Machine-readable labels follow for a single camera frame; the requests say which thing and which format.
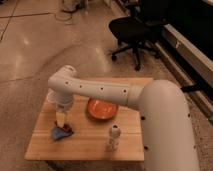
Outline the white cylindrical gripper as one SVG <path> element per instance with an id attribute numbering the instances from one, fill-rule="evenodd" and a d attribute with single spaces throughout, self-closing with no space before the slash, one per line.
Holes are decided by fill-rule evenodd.
<path id="1" fill-rule="evenodd" d="M 56 113 L 58 127 L 64 127 L 64 124 L 66 123 L 66 114 L 64 112 L 68 111 L 73 106 L 73 101 L 74 99 L 72 94 L 54 93 L 56 110 L 61 111 Z"/>

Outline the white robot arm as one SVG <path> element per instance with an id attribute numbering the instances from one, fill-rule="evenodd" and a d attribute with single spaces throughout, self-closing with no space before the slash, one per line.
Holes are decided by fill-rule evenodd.
<path id="1" fill-rule="evenodd" d="M 90 81 L 76 76 L 65 65 L 48 79 L 56 103 L 65 105 L 77 94 L 137 110 L 142 122 L 146 171 L 200 171 L 187 99 L 168 80 L 154 80 L 144 86 Z"/>

